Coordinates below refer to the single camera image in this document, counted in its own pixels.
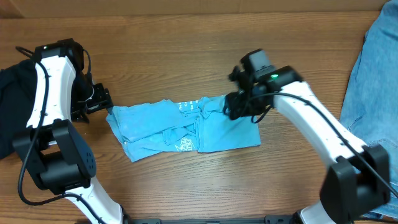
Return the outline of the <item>light blue printed t-shirt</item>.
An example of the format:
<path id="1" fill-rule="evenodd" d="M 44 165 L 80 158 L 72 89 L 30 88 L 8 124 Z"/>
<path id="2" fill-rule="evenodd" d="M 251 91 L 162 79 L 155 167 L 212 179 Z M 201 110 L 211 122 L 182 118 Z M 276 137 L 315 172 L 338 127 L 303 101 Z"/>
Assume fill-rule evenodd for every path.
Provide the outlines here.
<path id="1" fill-rule="evenodd" d="M 231 120 L 223 113 L 224 103 L 221 95 L 114 106 L 106 120 L 133 162 L 160 152 L 209 153 L 261 145 L 258 125 L 249 117 Z"/>

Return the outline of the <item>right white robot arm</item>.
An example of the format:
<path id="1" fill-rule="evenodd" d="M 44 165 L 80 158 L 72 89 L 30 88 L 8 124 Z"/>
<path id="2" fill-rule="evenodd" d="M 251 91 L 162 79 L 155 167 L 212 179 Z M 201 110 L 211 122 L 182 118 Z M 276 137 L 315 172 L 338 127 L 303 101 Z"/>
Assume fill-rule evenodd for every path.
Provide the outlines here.
<path id="1" fill-rule="evenodd" d="M 270 109 L 284 115 L 316 150 L 326 167 L 320 199 L 292 215 L 268 215 L 265 223 L 354 223 L 390 202 L 389 155 L 350 133 L 318 100 L 291 66 L 276 68 L 265 51 L 246 54 L 229 74 L 238 86 L 226 95 L 230 119 L 258 123 Z"/>

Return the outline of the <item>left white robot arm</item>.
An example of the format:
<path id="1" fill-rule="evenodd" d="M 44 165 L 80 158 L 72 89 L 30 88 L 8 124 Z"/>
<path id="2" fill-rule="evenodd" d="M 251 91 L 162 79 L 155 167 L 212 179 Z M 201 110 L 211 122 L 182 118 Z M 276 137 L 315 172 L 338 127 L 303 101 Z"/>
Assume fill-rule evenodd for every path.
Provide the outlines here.
<path id="1" fill-rule="evenodd" d="M 108 89 L 93 81 L 88 51 L 73 39 L 16 50 L 33 61 L 37 75 L 30 118 L 12 140 L 22 161 L 20 199 L 40 206 L 65 198 L 90 223 L 128 223 L 97 179 L 93 151 L 72 124 L 89 123 L 88 115 L 102 109 L 113 112 Z"/>

